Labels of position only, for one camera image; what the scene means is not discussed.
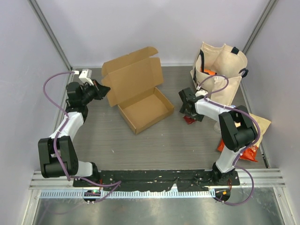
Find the black bag handle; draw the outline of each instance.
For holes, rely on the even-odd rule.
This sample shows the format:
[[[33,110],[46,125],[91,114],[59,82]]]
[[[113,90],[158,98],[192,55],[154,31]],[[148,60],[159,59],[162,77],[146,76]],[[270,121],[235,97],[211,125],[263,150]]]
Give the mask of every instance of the black bag handle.
[[[200,50],[199,52],[199,55],[197,57],[197,60],[196,60],[196,63],[199,59],[199,56],[201,56],[201,72],[204,73],[204,52],[202,50]],[[194,68],[194,77],[193,77],[193,80],[195,83],[197,83],[197,78],[196,78],[196,65],[195,65],[195,68]]]
[[[242,75],[242,78],[244,78],[244,77],[247,76],[249,70],[247,70],[246,68],[243,68],[243,69],[240,70],[239,74],[242,73],[242,72],[244,72],[244,74]]]

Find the gray wall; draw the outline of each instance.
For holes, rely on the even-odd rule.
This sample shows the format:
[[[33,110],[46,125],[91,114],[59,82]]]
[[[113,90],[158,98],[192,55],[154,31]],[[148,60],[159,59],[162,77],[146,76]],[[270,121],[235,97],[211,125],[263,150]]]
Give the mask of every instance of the gray wall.
[[[243,79],[254,114],[272,121],[263,137],[268,161],[283,173],[300,212],[300,1],[278,1],[247,54]]]
[[[193,63],[202,41],[242,49],[268,0],[37,2],[72,66],[100,67],[149,45],[164,64]]]
[[[33,171],[39,169],[38,140],[53,131],[57,110],[42,92],[44,80],[66,67],[26,0],[0,7],[0,218],[20,223]],[[61,102],[65,77],[49,83]]]

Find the red snack bag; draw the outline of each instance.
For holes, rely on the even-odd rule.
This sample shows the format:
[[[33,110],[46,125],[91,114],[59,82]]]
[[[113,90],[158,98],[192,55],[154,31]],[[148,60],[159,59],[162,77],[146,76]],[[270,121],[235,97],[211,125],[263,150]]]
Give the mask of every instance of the red snack bag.
[[[221,142],[219,144],[219,146],[217,147],[217,150],[222,152],[223,148],[224,148],[224,142],[223,139],[221,139]],[[247,148],[246,151],[244,151],[243,155],[240,156],[241,159],[244,160],[249,160],[252,162],[258,162],[255,157],[256,157],[256,152],[257,152],[258,147],[255,145],[252,145],[250,148]]]

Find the box flap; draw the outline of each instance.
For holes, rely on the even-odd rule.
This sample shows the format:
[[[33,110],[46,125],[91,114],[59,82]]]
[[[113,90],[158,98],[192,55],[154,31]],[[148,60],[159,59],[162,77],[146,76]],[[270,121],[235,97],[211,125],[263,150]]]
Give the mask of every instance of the box flap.
[[[159,58],[145,58],[108,73],[102,84],[111,88],[110,106],[120,104],[164,82]]]
[[[110,60],[108,62],[105,62],[102,66],[102,76],[106,76],[108,73],[111,73],[115,70],[121,69],[123,67],[126,67],[128,65],[131,65],[135,62],[144,60],[150,56],[153,56],[157,54],[158,51],[154,47],[145,47],[143,49],[140,49],[138,51],[132,52],[128,55],[124,55],[121,57],[118,57],[114,60]]]

